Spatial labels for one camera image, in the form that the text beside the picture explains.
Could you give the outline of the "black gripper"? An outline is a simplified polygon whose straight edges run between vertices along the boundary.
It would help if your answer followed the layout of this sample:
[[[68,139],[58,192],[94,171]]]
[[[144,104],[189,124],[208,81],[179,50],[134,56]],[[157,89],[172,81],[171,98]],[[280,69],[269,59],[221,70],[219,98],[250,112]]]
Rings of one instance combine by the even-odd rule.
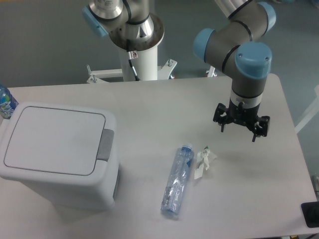
[[[230,123],[239,124],[248,128],[253,128],[252,142],[258,137],[266,137],[270,126],[270,117],[258,117],[260,105],[253,108],[243,108],[229,101],[229,108],[219,103],[214,113],[213,121],[221,126],[221,132],[224,132],[225,126]]]

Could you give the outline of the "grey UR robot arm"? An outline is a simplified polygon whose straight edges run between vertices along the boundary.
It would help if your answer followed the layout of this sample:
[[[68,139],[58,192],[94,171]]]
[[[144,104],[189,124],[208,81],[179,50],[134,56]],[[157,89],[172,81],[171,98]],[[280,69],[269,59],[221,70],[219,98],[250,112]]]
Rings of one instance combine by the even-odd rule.
[[[194,54],[232,80],[229,105],[218,104],[213,121],[221,127],[235,123],[254,138],[267,136],[270,117],[258,116],[272,51],[259,38],[276,22],[266,2],[219,0],[229,24],[217,31],[201,30],[193,43]],[[82,14],[100,37],[109,36],[121,55],[125,81],[158,80],[158,45],[164,37],[162,21],[147,0],[92,0]]]

